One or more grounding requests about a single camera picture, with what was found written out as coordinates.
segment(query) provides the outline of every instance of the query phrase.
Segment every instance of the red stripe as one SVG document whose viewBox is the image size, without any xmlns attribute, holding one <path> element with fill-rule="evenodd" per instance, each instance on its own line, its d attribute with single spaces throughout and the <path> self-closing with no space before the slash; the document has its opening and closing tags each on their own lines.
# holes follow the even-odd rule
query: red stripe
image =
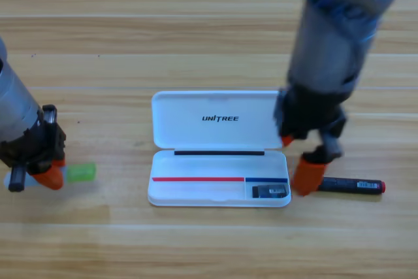
<svg viewBox="0 0 418 279">
<path fill-rule="evenodd" d="M 217 178 L 217 177 L 156 177 L 156 178 L 152 178 L 153 181 L 157 181 L 157 182 L 207 182 L 207 181 L 211 181 L 211 182 L 225 182 L 225 181 L 230 181 L 230 182 L 243 182 L 244 178 L 240 178 L 240 177 L 230 177 L 230 178 Z"/>
</svg>

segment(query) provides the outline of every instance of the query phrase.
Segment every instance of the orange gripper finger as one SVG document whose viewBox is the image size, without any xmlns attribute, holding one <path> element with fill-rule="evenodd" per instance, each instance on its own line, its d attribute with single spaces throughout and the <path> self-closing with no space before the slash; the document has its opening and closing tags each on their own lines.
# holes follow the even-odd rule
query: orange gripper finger
<svg viewBox="0 0 418 279">
<path fill-rule="evenodd" d="M 32 176 L 39 184 L 50 189 L 61 189 L 64 185 L 63 173 L 58 166 L 52 165 L 46 172 Z"/>
<path fill-rule="evenodd" d="M 283 146 L 289 146 L 293 142 L 293 137 L 291 135 L 287 135 L 286 137 L 281 138 L 281 142 L 283 143 Z"/>
<path fill-rule="evenodd" d="M 326 168 L 327 164 L 308 163 L 301 157 L 291 182 L 292 188 L 301 196 L 316 191 L 322 183 Z"/>
<path fill-rule="evenodd" d="M 65 158 L 61 159 L 61 160 L 55 159 L 55 160 L 52 161 L 52 164 L 54 166 L 57 166 L 57 167 L 64 167 L 65 166 Z"/>
</svg>

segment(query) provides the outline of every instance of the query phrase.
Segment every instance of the white plastic case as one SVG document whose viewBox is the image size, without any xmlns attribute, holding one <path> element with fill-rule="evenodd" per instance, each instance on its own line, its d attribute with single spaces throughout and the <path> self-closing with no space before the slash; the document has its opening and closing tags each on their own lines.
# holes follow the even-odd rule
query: white plastic case
<svg viewBox="0 0 418 279">
<path fill-rule="evenodd" d="M 162 91 L 152 99 L 148 200 L 157 206 L 282 207 L 291 190 L 273 119 L 277 91 Z M 287 196 L 254 198 L 283 184 Z"/>
</svg>

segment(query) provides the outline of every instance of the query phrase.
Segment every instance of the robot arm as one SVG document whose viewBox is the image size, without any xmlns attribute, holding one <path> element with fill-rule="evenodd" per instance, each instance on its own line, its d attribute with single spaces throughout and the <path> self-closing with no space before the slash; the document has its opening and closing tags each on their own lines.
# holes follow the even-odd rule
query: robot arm
<svg viewBox="0 0 418 279">
<path fill-rule="evenodd" d="M 47 188 L 61 188 L 65 138 L 55 106 L 38 105 L 7 63 L 0 39 L 0 159 L 12 168 L 8 189 L 23 191 L 26 172 Z"/>
<path fill-rule="evenodd" d="M 283 145 L 318 130 L 322 145 L 304 153 L 293 178 L 301 195 L 315 191 L 326 166 L 342 155 L 340 106 L 355 89 L 379 21 L 393 0 L 306 0 L 275 118 Z"/>
</svg>

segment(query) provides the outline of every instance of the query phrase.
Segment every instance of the green object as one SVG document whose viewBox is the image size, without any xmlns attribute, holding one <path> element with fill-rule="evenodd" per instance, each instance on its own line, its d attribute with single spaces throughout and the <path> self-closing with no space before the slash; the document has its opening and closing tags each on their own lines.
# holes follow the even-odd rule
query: green object
<svg viewBox="0 0 418 279">
<path fill-rule="evenodd" d="M 85 182 L 96 179 L 96 164 L 86 163 L 84 165 L 67 166 L 67 182 Z"/>
</svg>

